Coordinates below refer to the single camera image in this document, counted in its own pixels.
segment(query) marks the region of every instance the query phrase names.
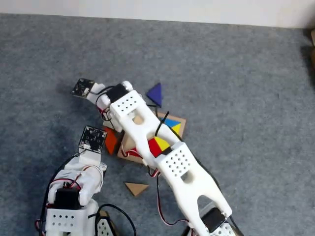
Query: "gray carpet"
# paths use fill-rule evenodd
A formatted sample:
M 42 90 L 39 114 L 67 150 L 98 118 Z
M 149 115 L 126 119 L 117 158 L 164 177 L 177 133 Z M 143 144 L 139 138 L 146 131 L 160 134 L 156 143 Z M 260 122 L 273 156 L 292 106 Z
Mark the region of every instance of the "gray carpet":
M 77 152 L 93 105 L 69 94 L 80 77 L 163 84 L 163 109 L 187 118 L 185 141 L 219 180 L 247 236 L 315 232 L 315 93 L 298 29 L 141 20 L 0 15 L 0 229 L 33 236 L 53 171 Z M 123 208 L 140 236 L 176 236 L 162 223 L 155 180 L 107 154 L 100 203 Z M 148 183 L 138 198 L 124 181 Z M 165 217 L 182 217 L 161 181 Z M 109 210 L 122 235 L 128 222 Z

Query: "black wire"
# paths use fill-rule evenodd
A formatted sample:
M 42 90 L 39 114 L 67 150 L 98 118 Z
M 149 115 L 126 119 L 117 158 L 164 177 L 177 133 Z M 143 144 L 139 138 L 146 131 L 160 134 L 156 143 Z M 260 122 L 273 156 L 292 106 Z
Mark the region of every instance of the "black wire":
M 179 136 L 171 127 L 168 126 L 168 128 L 176 135 L 176 137 L 183 142 L 183 139 L 181 136 Z M 218 180 L 214 177 L 214 175 L 201 163 L 201 161 L 192 153 L 192 155 L 194 156 L 194 158 L 196 159 L 196 161 L 198 162 L 198 164 L 213 178 L 213 180 L 215 181 L 216 185 L 218 186 L 219 190 L 221 191 L 220 185 Z M 242 231 L 238 228 L 237 224 L 235 223 L 234 219 L 232 216 L 230 216 L 230 220 L 233 223 L 235 229 L 238 231 L 238 234 L 240 236 L 244 236 L 244 234 L 242 233 Z
M 47 185 L 47 188 L 46 188 L 46 191 L 45 191 L 45 195 L 44 195 L 44 201 L 43 201 L 43 205 L 41 207 L 41 213 L 40 213 L 40 218 L 39 218 L 39 236 L 41 236 L 41 232 L 43 231 L 43 222 L 44 222 L 44 216 L 45 216 L 45 211 L 46 211 L 46 203 L 47 203 L 47 198 L 48 198 L 48 193 L 49 193 L 49 187 L 50 187 L 50 183 L 52 181 L 54 181 L 56 175 L 58 174 L 59 171 L 61 171 L 66 164 L 68 164 L 74 157 L 82 154 L 83 152 L 85 152 L 86 150 L 83 150 L 82 152 L 80 153 L 76 153 L 74 154 L 73 156 L 71 156 L 70 158 L 68 158 L 65 162 L 62 163 L 61 166 L 59 166 L 59 168 L 55 171 L 55 173 L 53 174 L 53 176 L 51 177 L 48 185 Z
M 132 221 L 132 219 L 128 216 L 128 214 L 126 212 L 124 212 L 122 209 L 120 209 L 118 206 L 115 206 L 113 204 L 103 204 L 101 205 L 97 212 L 96 212 L 96 216 L 99 216 L 99 213 L 100 211 L 102 210 L 103 207 L 112 207 L 116 210 L 118 210 L 119 212 L 121 212 L 126 218 L 127 220 L 130 222 L 131 226 L 132 226 L 132 229 L 133 229 L 133 232 L 134 232 L 134 236 L 137 236 L 137 230 L 136 230 L 136 227 L 134 226 L 134 223 Z M 94 222 L 94 228 L 95 228 L 95 235 L 98 235 L 98 229 L 97 229 L 97 220 L 96 220 L 96 217 L 95 217 L 95 222 Z
M 99 91 L 99 92 L 92 92 L 92 91 L 90 91 L 90 93 L 91 94 L 94 94 L 94 95 L 99 95 L 99 94 L 101 94 L 102 92 L 104 92 L 104 91 L 106 91 L 106 90 L 108 90 L 108 89 L 111 89 L 111 88 L 113 88 L 114 86 L 107 86 L 107 87 L 105 87 L 105 88 L 103 88 L 101 91 Z
M 105 112 L 105 114 L 106 114 L 106 116 L 107 116 L 107 119 L 104 117 L 103 112 L 101 112 L 100 116 L 102 117 L 102 119 L 103 119 L 104 121 L 109 121 L 110 124 L 112 125 L 113 129 L 117 132 L 117 130 L 115 129 L 115 126 L 114 126 L 114 124 L 113 124 L 113 122 L 112 122 L 112 118 L 109 118 L 109 117 L 108 117 L 109 111 L 110 111 L 110 110 L 108 110 L 107 112 Z
M 234 228 L 236 229 L 237 231 L 237 234 L 239 234 L 240 236 L 244 236 L 244 234 L 242 233 L 242 231 L 238 228 L 237 224 L 235 223 L 234 219 L 232 216 L 230 216 L 230 220 L 231 222 L 233 223 L 234 225 Z
M 154 107 L 154 112 L 156 114 L 156 117 L 158 118 L 158 106 L 157 105 L 152 105 L 152 104 L 147 104 L 148 107 Z
M 100 97 L 102 97 L 102 95 L 106 94 L 106 90 L 109 90 L 111 88 L 113 88 L 114 86 L 107 86 L 105 88 L 103 88 L 100 92 L 97 93 L 97 95 L 99 95 L 96 99 L 95 105 L 97 106 L 97 101 L 99 100 Z
M 158 124 L 157 130 L 156 130 L 156 133 L 155 133 L 154 136 L 157 136 L 157 135 L 158 135 L 158 131 L 159 131 L 159 129 L 161 128 L 161 125 L 165 122 L 165 120 L 166 120 L 168 114 L 169 114 L 169 111 L 167 111 L 167 113 L 165 114 L 164 118 L 163 118 L 163 119 L 161 120 L 161 122 Z

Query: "wooden triangle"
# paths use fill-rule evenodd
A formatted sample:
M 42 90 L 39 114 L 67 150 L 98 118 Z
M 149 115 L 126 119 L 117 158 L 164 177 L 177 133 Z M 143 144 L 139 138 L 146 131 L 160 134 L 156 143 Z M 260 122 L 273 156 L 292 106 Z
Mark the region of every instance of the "wooden triangle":
M 125 185 L 135 197 L 138 196 L 140 193 L 142 193 L 148 187 L 147 184 L 141 184 L 141 183 L 125 182 Z

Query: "white wall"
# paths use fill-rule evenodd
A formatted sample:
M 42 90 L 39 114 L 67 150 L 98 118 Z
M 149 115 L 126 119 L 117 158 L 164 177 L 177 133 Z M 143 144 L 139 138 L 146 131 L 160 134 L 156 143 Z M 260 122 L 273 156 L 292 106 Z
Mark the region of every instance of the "white wall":
M 0 12 L 315 27 L 315 0 L 0 0 Z

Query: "white 3d-printed bracket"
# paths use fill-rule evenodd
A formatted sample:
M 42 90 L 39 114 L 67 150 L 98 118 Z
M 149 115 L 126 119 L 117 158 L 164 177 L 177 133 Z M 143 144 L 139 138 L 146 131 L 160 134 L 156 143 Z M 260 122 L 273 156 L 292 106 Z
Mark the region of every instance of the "white 3d-printed bracket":
M 146 105 L 143 98 L 133 90 L 110 105 L 110 111 L 117 119 L 125 132 L 134 140 L 137 152 L 143 157 L 143 163 L 152 168 L 156 167 L 155 158 L 150 152 L 148 138 L 153 137 L 160 120 L 154 115 Z M 133 122 L 131 113 L 139 115 L 143 122 L 136 124 Z M 177 136 L 165 125 L 162 124 L 158 136 L 166 140 L 169 144 L 179 141 Z
M 187 145 L 177 142 L 172 149 L 169 154 L 161 154 L 156 158 L 157 167 L 173 189 L 179 208 L 189 220 L 189 225 L 199 235 L 209 235 L 199 216 L 198 198 L 203 195 L 211 199 L 225 218 L 232 214 L 232 209 L 213 178 L 198 164 Z

